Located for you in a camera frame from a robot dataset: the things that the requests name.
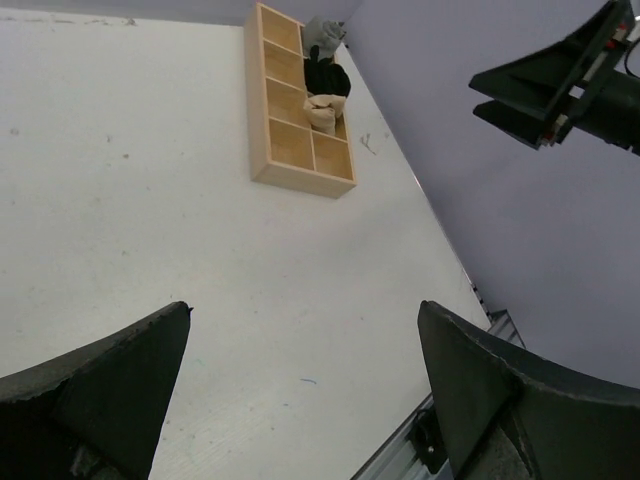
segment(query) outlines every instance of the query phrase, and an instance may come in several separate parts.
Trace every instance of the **shelf compartment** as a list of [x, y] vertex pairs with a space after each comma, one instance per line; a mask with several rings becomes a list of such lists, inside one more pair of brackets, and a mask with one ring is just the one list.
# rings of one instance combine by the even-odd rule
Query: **shelf compartment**
[[336, 138], [344, 140], [345, 142], [349, 141], [349, 137], [347, 136], [347, 125], [344, 121], [344, 115], [336, 119]]
[[313, 170], [310, 130], [271, 118], [269, 133], [272, 162]]
[[268, 8], [262, 9], [262, 35], [276, 45], [302, 55], [298, 24]]
[[310, 128], [302, 106], [307, 95], [272, 78], [267, 78], [267, 108], [269, 117]]
[[349, 144], [337, 138], [313, 132], [316, 172], [353, 181]]
[[305, 89], [304, 63], [298, 56], [269, 41], [264, 42], [264, 63], [267, 77]]

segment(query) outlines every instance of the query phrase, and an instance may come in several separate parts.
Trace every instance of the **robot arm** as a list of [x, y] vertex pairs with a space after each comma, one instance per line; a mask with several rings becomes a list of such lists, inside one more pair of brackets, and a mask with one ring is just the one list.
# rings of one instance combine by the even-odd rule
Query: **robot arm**
[[473, 113], [535, 149], [576, 127], [640, 155], [640, 79], [615, 70], [638, 39], [630, 0], [609, 0], [563, 41], [475, 75], [469, 86], [493, 100]]

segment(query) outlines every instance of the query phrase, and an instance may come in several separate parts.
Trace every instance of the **black cloth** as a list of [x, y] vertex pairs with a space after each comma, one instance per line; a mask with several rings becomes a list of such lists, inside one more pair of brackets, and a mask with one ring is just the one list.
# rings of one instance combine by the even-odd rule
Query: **black cloth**
[[348, 97], [351, 92], [349, 76], [332, 58], [318, 60], [320, 47], [311, 47], [311, 58], [304, 60], [304, 81], [307, 90], [314, 95], [339, 95]]

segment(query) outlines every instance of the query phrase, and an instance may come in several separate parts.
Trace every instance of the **gray object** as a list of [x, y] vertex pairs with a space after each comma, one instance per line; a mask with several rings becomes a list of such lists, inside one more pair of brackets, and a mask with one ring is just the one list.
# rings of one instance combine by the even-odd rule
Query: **gray object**
[[315, 16], [302, 29], [302, 48], [304, 56], [309, 57], [311, 47], [320, 47], [319, 60], [331, 58], [346, 35], [344, 22], [333, 22]]
[[[522, 338], [506, 310], [490, 317], [492, 325], [489, 333], [513, 345], [525, 348]], [[454, 480], [448, 461], [438, 473], [430, 473], [418, 458], [418, 453], [410, 440], [416, 415], [431, 407], [433, 407], [433, 396], [429, 395], [351, 480]]]

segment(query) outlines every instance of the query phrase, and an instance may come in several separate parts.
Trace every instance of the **beige cloth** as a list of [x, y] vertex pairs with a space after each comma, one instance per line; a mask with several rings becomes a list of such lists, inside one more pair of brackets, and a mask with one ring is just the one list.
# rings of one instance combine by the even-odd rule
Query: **beige cloth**
[[346, 97], [338, 95], [315, 95], [304, 101], [302, 109], [316, 130], [335, 135], [336, 119], [342, 116], [346, 101]]

